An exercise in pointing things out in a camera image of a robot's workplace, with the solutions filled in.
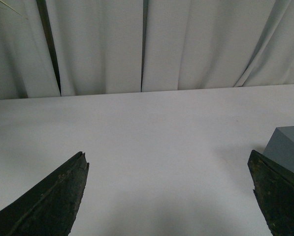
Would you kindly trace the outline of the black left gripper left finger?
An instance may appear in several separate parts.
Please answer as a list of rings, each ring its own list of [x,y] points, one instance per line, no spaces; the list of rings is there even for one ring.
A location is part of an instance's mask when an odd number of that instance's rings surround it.
[[[0,211],[0,236],[67,236],[83,197],[89,163],[78,152]]]

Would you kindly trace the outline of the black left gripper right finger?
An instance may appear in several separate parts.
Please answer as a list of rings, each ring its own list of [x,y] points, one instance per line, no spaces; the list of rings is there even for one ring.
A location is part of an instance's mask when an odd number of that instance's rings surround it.
[[[274,236],[294,236],[294,173],[252,150],[248,168],[254,195]]]

